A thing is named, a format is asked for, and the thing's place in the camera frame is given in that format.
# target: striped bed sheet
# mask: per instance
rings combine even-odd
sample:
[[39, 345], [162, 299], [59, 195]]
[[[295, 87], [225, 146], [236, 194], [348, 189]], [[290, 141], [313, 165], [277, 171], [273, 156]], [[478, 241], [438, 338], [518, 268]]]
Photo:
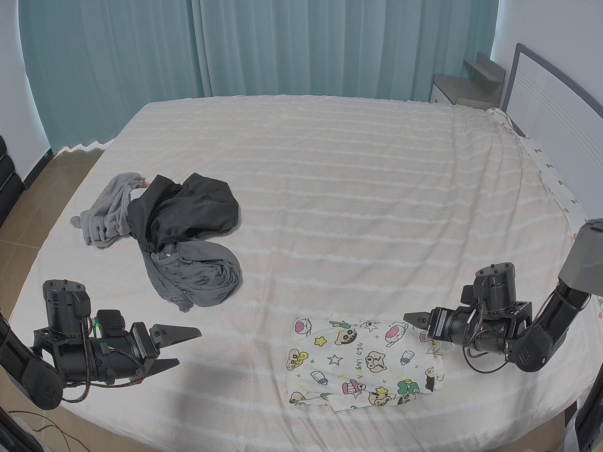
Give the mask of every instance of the striped bed sheet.
[[[227, 181], [240, 225], [212, 238], [242, 267], [222, 305], [180, 313], [157, 296], [136, 242], [87, 248], [69, 225], [118, 172]], [[399, 407], [333, 412], [288, 403], [285, 362], [298, 316], [400, 320], [456, 308], [475, 271], [510, 260], [535, 309], [571, 246], [568, 223], [516, 138], [492, 113], [463, 106], [319, 96], [155, 102], [132, 118], [65, 208], [12, 316], [25, 341], [46, 323], [41, 284], [82, 282], [93, 310], [200, 328], [162, 351], [180, 366], [65, 406], [166, 451], [477, 451], [561, 412], [594, 379], [596, 305], [581, 313], [536, 374], [478, 375], [444, 355], [444, 389]], [[480, 358], [488, 369], [498, 356]], [[69, 390], [66, 395], [77, 395]]]

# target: mattress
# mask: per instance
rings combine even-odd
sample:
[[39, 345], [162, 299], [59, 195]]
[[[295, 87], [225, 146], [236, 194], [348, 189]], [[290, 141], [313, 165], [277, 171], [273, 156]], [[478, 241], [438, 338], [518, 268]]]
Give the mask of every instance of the mattress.
[[[147, 279], [136, 242], [86, 247], [69, 218], [111, 177], [136, 171], [227, 181], [240, 224], [211, 240], [241, 263], [224, 303], [181, 313]], [[333, 412], [288, 403], [285, 365], [298, 316], [400, 320], [456, 308], [480, 267], [517, 269], [537, 310], [571, 246], [539, 171], [492, 113], [463, 106], [316, 96], [236, 96], [146, 105], [82, 182], [43, 244], [12, 315], [25, 341], [46, 324], [41, 284], [86, 285], [92, 309], [126, 323], [200, 328], [162, 351], [180, 365], [143, 384], [92, 389], [65, 406], [166, 451], [478, 451], [517, 439], [587, 389], [601, 355], [598, 308], [580, 313], [538, 373], [479, 375], [460, 348], [444, 389], [399, 407]], [[482, 369], [499, 356], [476, 361]], [[68, 390], [66, 396], [79, 390]]]

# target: curtain fold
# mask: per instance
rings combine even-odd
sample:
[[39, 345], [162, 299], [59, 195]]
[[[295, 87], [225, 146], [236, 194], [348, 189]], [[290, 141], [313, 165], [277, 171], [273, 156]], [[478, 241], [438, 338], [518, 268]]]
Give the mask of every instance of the curtain fold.
[[19, 0], [52, 149], [113, 139], [148, 102], [203, 95], [191, 0]]
[[106, 142], [147, 102], [234, 94], [429, 100], [490, 54], [498, 0], [19, 0], [51, 147]]
[[490, 55], [498, 0], [191, 0], [206, 94], [429, 100]]

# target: wall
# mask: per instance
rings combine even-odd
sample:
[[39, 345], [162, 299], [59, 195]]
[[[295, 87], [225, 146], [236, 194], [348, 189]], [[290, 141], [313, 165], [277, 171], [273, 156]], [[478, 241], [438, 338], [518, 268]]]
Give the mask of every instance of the wall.
[[603, 103], [603, 0], [500, 0], [492, 60], [507, 78], [517, 42]]
[[24, 180], [50, 145], [25, 74], [17, 2], [0, 0], [0, 136]]

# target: white headboard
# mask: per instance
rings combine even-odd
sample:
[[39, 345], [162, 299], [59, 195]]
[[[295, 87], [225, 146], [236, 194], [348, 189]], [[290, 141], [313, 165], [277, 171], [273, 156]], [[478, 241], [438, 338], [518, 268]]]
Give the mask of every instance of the white headboard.
[[589, 219], [603, 216], [603, 106], [518, 43], [502, 110], [542, 146]]

